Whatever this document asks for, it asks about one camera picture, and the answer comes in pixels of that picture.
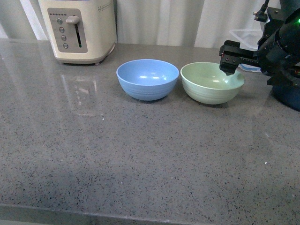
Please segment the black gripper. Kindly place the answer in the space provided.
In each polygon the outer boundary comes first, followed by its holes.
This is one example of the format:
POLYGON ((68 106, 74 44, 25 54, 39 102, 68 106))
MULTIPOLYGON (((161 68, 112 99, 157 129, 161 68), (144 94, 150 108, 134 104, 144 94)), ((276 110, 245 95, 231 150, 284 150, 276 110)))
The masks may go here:
POLYGON ((240 64, 254 66, 261 71, 257 57, 260 47, 258 45, 255 51, 246 50, 240 48, 240 42, 226 40, 219 50, 219 56, 221 57, 219 69, 225 72, 227 76, 235 73, 240 64))

